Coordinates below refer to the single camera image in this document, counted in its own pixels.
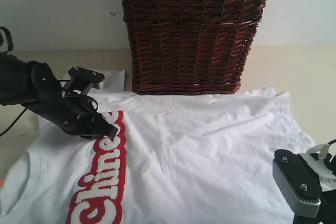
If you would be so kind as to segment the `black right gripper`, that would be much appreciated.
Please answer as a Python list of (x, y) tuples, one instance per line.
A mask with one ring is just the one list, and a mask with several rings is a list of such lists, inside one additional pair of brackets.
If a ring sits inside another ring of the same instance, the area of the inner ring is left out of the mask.
[(321, 205), (316, 217), (308, 218), (295, 215), (293, 219), (293, 224), (336, 224), (335, 190), (323, 192), (320, 200)]

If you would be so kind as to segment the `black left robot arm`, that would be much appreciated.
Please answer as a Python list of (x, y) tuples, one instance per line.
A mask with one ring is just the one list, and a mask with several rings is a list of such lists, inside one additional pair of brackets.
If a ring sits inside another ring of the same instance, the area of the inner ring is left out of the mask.
[(13, 39), (6, 27), (1, 27), (1, 105), (21, 105), (69, 135), (89, 140), (114, 137), (117, 128), (98, 112), (97, 101), (88, 96), (105, 80), (103, 74), (72, 67), (68, 80), (58, 80), (49, 65), (37, 61), (24, 62), (11, 54)]

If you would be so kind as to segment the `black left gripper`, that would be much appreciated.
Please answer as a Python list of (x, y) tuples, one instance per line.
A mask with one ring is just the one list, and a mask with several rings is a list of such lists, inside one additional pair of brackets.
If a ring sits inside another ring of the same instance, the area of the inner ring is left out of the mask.
[(97, 113), (97, 102), (87, 95), (66, 91), (47, 64), (33, 64), (31, 80), (34, 100), (26, 103), (26, 109), (54, 123), (66, 133), (88, 140), (117, 134), (117, 128), (101, 113)]

